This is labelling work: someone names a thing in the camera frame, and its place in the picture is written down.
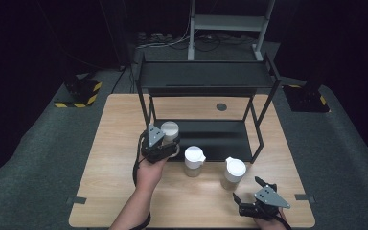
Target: yellow and black hazard tape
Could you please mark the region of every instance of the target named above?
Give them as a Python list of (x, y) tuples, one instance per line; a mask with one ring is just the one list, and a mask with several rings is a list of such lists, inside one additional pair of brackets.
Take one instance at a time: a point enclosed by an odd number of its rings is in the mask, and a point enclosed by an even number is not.
[(86, 103), (81, 102), (55, 102), (55, 107), (88, 107), (91, 106), (93, 102), (97, 99), (98, 92), (100, 91), (100, 88), (102, 86), (101, 82), (98, 82), (95, 87), (92, 90), (91, 97), (87, 100)]
[[(289, 85), (289, 87), (293, 87), (293, 88), (301, 88), (301, 85), (291, 84), (291, 85)], [(319, 97), (319, 100), (321, 101), (322, 105), (327, 104), (327, 101), (325, 101), (324, 96), (322, 96), (322, 95), (321, 95), (321, 96)]]

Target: cable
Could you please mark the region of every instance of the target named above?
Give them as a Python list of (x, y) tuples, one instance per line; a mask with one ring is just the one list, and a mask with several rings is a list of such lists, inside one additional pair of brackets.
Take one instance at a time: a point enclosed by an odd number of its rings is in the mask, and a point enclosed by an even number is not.
[(134, 76), (133, 76), (133, 68), (130, 65), (130, 75), (129, 75), (129, 79), (130, 79), (130, 93), (134, 93)]
[[(103, 11), (103, 18), (105, 19), (105, 22), (106, 22), (106, 27), (108, 29), (108, 32), (109, 32), (109, 35), (110, 35), (110, 39), (112, 41), (114, 41), (114, 38), (113, 38), (113, 35), (112, 35), (112, 32), (110, 31), (110, 27), (109, 27), (109, 23), (106, 19), (106, 14), (105, 14), (105, 11), (104, 11), (104, 5), (103, 5), (103, 1), (100, 1), (100, 5), (101, 5), (101, 10)], [(112, 47), (113, 47), (113, 51), (115, 52), (115, 55), (117, 58), (119, 58), (118, 56), (118, 52), (117, 52), (117, 49), (115, 47), (115, 42), (112, 42)]]
[(152, 44), (141, 45), (141, 46), (136, 47), (136, 49), (142, 49), (142, 48), (147, 48), (147, 47), (151, 47), (151, 48), (168, 47), (168, 46), (177, 44), (181, 41), (184, 41), (184, 40), (189, 38), (186, 35), (187, 35), (187, 32), (188, 32), (188, 29), (190, 28), (190, 24), (191, 24), (191, 2), (190, 2), (189, 14), (188, 14), (187, 29), (185, 30), (184, 35), (180, 39), (178, 39), (177, 41), (172, 42), (172, 43), (161, 42), (161, 43), (152, 43)]
[(217, 34), (214, 34), (218, 39), (220, 39), (221, 43), (222, 44), (225, 44), (225, 45), (243, 45), (243, 44), (247, 44), (247, 43), (250, 43), (250, 42), (254, 42), (256, 41), (255, 38), (252, 38), (252, 37), (249, 37), (249, 38), (246, 38), (244, 40), (241, 40), (241, 41), (237, 41), (237, 42), (225, 42), (225, 41), (230, 41), (230, 40), (233, 40), (233, 36), (227, 36), (227, 37), (219, 37)]
[(173, 45), (169, 46), (170, 48), (172, 49), (175, 49), (175, 50), (187, 50), (188, 49), (188, 43), (186, 43), (186, 45), (183, 47), (183, 48), (178, 48), (178, 47), (174, 47)]
[(101, 66), (98, 66), (98, 65), (95, 65), (95, 64), (91, 64), (89, 62), (86, 62), (84, 60), (81, 60), (78, 57), (75, 57), (75, 56), (71, 55), (70, 53), (68, 53), (67, 51), (65, 51), (64, 48), (61, 46), (61, 43), (59, 42), (58, 37), (56, 36), (55, 30), (53, 29), (53, 27), (52, 27), (52, 25), (51, 25), (51, 23), (49, 21), (49, 18), (47, 17), (46, 13), (44, 12), (43, 8), (41, 7), (40, 2), (38, 0), (36, 0), (36, 3), (38, 4), (38, 7), (39, 7), (41, 13), (43, 14), (44, 20), (46, 21), (47, 26), (49, 27), (50, 31), (52, 32), (53, 36), (55, 37), (56, 42), (57, 42), (57, 46), (59, 47), (59, 49), (61, 50), (62, 53), (64, 53), (66, 56), (68, 56), (70, 58), (73, 58), (73, 59), (75, 59), (75, 60), (77, 60), (77, 61), (79, 61), (79, 62), (81, 62), (83, 64), (86, 64), (88, 66), (95, 67), (95, 68), (102, 69), (102, 70), (105, 70), (106, 69), (106, 68), (103, 68)]
[(113, 85), (112, 91), (110, 91), (110, 93), (111, 93), (111, 94), (113, 94), (113, 91), (115, 90), (116, 85), (119, 83), (119, 80), (121, 79), (122, 75), (125, 73), (125, 70), (126, 70), (126, 69), (127, 69), (127, 68), (125, 67), (125, 68), (124, 68), (124, 70), (122, 71), (122, 74), (121, 74), (121, 75), (119, 76), (119, 78), (116, 80), (115, 85)]
[(166, 37), (166, 38), (164, 36), (160, 37), (158, 34), (153, 34), (152, 37), (156, 39), (157, 41), (159, 41), (160, 43), (167, 44), (168, 42), (173, 41), (172, 37)]
[(145, 130), (140, 134), (139, 141), (137, 143), (137, 152), (136, 152), (136, 160), (134, 161), (133, 171), (132, 171), (132, 177), (133, 177), (133, 183), (136, 186), (137, 182), (137, 170), (139, 169), (139, 157), (140, 157), (140, 146), (142, 144), (142, 140), (145, 138), (145, 135), (148, 134), (148, 132)]
[(201, 52), (210, 52), (210, 51), (213, 51), (213, 50), (217, 49), (217, 47), (219, 47), (219, 45), (220, 45), (220, 39), (218, 38), (218, 39), (215, 39), (214, 41), (204, 42), (204, 43), (214, 43), (216, 41), (218, 42), (218, 44), (215, 47), (213, 47), (212, 49), (209, 49), (209, 50), (199, 49), (199, 48), (196, 47), (196, 44), (194, 45), (194, 47), (195, 47), (196, 50), (201, 51)]
[(278, 216), (274, 216), (273, 218), (281, 222), (287, 230), (291, 230), (291, 226), (289, 226), (289, 224), (283, 218), (280, 218)]
[(214, 6), (212, 6), (212, 8), (210, 9), (210, 12), (209, 12), (210, 14), (214, 11), (215, 6), (217, 5), (217, 2), (218, 0), (215, 1)]

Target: white cup with lid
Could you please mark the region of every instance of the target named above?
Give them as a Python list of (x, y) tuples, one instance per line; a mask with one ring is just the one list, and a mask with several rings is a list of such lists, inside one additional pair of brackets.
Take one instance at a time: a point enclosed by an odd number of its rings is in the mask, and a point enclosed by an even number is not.
[[(164, 133), (163, 145), (171, 143), (177, 136), (179, 132), (178, 124), (175, 122), (165, 122), (160, 127), (161, 131)], [(170, 157), (175, 157), (180, 152), (180, 146), (177, 145), (177, 152)]]
[(190, 177), (201, 173), (201, 166), (206, 159), (200, 147), (190, 146), (185, 150), (185, 173)]
[(224, 189), (236, 189), (239, 182), (246, 173), (246, 165), (240, 159), (228, 157), (226, 158), (226, 170), (221, 185)]

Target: black shelf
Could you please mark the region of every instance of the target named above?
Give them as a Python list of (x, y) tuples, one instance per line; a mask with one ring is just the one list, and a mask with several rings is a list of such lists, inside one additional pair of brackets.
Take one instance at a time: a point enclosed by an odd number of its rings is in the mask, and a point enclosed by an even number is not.
[(170, 161), (184, 161), (184, 152), (190, 146), (198, 146), (208, 161), (222, 161), (229, 155), (242, 161), (252, 160), (246, 126), (243, 121), (212, 120), (164, 120), (157, 119), (154, 125), (176, 122), (180, 128), (180, 153)]
[[(185, 149), (198, 146), (207, 161), (224, 161), (228, 156), (253, 163), (264, 146), (260, 123), (276, 92), (280, 80), (274, 63), (268, 56), (262, 61), (138, 61), (136, 85), (146, 124), (161, 127), (164, 122), (176, 122), (180, 129), (180, 153), (172, 161), (183, 161)], [(258, 89), (270, 89), (258, 116), (253, 98)], [(143, 92), (149, 94), (146, 106)], [(177, 120), (158, 119), (153, 97), (244, 97), (249, 98), (241, 120)], [(251, 113), (259, 141), (252, 153), (245, 120)]]

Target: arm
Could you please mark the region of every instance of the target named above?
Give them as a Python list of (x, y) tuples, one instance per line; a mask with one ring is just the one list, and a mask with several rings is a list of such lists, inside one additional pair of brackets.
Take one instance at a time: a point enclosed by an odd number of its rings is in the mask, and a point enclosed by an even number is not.
[[(280, 213), (277, 215), (281, 218), (283, 218), (285, 221), (286, 216), (283, 213), (283, 209), (279, 208)], [(255, 220), (256, 224), (262, 229), (262, 230), (286, 230), (286, 227), (283, 225), (283, 223), (279, 222), (276, 219), (272, 219), (271, 221), (266, 221), (264, 219), (260, 218), (253, 218)]]
[(151, 197), (161, 179), (167, 158), (151, 164), (143, 160), (137, 170), (136, 189), (109, 229), (131, 229), (142, 224), (150, 212)]

